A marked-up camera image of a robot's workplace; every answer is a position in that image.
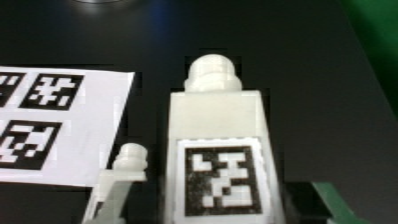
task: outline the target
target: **printed marker sheet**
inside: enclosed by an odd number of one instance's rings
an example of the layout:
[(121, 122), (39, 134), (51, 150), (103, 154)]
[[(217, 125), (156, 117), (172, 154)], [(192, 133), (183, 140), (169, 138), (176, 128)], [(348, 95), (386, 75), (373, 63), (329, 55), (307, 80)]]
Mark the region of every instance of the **printed marker sheet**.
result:
[(0, 67), (0, 182), (92, 187), (133, 73)]

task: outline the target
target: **white plastic peg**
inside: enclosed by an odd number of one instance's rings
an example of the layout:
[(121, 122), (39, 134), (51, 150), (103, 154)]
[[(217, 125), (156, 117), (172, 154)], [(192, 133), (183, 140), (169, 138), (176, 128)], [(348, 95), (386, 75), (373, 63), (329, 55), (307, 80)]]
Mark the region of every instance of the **white plastic peg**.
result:
[(114, 170), (142, 171), (147, 167), (146, 156), (146, 148), (135, 143), (124, 144), (115, 157)]
[(222, 55), (204, 55), (190, 66), (185, 92), (240, 90), (242, 83), (235, 74), (231, 60)]
[[(146, 156), (147, 150), (139, 144), (128, 143), (123, 145), (112, 164), (112, 170), (101, 170), (99, 172), (98, 185), (92, 189), (91, 201), (85, 209), (85, 224), (124, 224), (124, 220), (119, 218), (119, 212), (131, 183), (146, 181)], [(105, 209), (101, 210), (105, 211), (101, 211), (98, 217), (94, 217), (98, 204), (103, 204)]]

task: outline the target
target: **white plastic housing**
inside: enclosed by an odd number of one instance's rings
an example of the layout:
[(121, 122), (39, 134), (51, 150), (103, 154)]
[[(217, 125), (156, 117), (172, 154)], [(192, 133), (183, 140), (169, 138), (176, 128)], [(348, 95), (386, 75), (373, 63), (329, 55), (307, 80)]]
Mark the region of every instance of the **white plastic housing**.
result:
[[(258, 176), (258, 189), (270, 192), (261, 198), (265, 210), (252, 218), (252, 214), (187, 216), (179, 208), (183, 198), (178, 197), (185, 178), (179, 163), (183, 150), (181, 142), (199, 142), (195, 147), (211, 147), (211, 141), (219, 146), (250, 145), (242, 143), (245, 139), (259, 143), (259, 155), (254, 163), (263, 164), (259, 169), (266, 178)], [(167, 152), (167, 186), (165, 186), (165, 224), (190, 223), (231, 223), (231, 224), (284, 224), (284, 212), (279, 196), (279, 184), (270, 149), (270, 139), (258, 91), (226, 92), (181, 92), (171, 95), (171, 117), (169, 117), (169, 152)]]

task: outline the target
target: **rounded white knob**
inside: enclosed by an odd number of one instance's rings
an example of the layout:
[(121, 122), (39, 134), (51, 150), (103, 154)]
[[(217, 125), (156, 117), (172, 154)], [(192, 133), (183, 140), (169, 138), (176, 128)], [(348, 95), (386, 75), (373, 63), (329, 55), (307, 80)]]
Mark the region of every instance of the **rounded white knob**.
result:
[(240, 91), (242, 83), (231, 60), (219, 54), (204, 55), (192, 63), (187, 92)]
[(146, 156), (146, 148), (135, 143), (124, 144), (115, 157), (114, 170), (142, 171), (147, 167)]

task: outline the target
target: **white plastic block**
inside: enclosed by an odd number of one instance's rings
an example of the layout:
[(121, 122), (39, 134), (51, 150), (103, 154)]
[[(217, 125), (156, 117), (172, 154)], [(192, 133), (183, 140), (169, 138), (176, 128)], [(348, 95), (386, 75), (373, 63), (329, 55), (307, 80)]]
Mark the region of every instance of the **white plastic block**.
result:
[(224, 56), (197, 59), (171, 95), (163, 224), (284, 224), (258, 91)]

